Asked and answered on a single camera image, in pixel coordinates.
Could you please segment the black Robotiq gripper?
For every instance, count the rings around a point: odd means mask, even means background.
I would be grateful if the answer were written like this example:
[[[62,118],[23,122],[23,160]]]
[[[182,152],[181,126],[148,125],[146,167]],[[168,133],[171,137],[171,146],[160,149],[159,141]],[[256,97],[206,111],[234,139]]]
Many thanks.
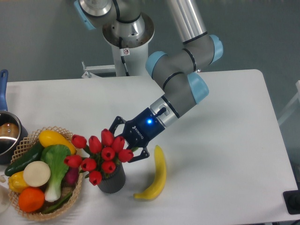
[[[125,125],[121,134],[116,135],[115,131],[119,125]],[[108,129],[114,137],[122,136],[128,143],[128,149],[135,147],[143,148],[139,156],[134,156],[129,163],[146,159],[150,156],[147,145],[158,134],[165,130],[165,127],[154,116],[150,108],[146,108],[132,120],[124,120],[116,116]]]

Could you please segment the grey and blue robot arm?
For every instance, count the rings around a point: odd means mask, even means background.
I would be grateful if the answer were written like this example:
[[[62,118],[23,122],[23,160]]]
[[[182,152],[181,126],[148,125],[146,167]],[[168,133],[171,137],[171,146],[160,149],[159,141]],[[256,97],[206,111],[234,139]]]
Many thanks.
[[[148,143],[178,118],[202,101],[209,93],[198,75],[203,67],[215,62],[223,54],[217,36],[209,35],[198,7],[193,0],[169,0],[171,11],[183,49],[174,56],[158,51],[148,53],[154,36],[154,24],[141,11],[137,0],[76,0],[74,6],[89,30],[101,28],[112,48],[112,65],[84,67],[84,74],[115,73],[117,76],[149,74],[164,92],[132,120],[116,117],[110,127],[114,132],[124,124],[122,136],[130,149],[142,148],[138,161],[149,156]]]

